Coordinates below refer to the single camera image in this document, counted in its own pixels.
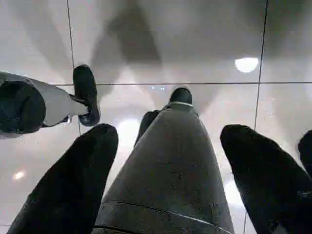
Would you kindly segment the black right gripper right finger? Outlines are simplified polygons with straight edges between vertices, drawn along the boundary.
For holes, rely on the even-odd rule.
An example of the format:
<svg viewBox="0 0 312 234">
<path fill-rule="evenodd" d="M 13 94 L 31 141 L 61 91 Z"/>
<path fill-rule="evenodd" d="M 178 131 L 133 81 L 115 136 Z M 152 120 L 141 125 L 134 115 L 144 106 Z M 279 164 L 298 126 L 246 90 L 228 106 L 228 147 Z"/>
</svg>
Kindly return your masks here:
<svg viewBox="0 0 312 234">
<path fill-rule="evenodd" d="M 245 125 L 226 125 L 220 141 L 256 232 L 310 234 L 311 131 L 298 144 L 302 166 L 275 141 Z"/>
</svg>

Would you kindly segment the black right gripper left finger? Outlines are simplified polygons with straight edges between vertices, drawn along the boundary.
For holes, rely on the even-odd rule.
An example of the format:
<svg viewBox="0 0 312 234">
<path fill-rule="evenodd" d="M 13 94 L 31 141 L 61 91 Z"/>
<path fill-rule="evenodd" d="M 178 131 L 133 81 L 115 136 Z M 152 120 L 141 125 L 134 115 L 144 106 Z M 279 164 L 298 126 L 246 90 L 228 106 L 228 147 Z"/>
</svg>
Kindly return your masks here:
<svg viewBox="0 0 312 234">
<path fill-rule="evenodd" d="M 117 146 L 109 124 L 79 136 L 29 194 L 8 233 L 91 233 Z"/>
</svg>

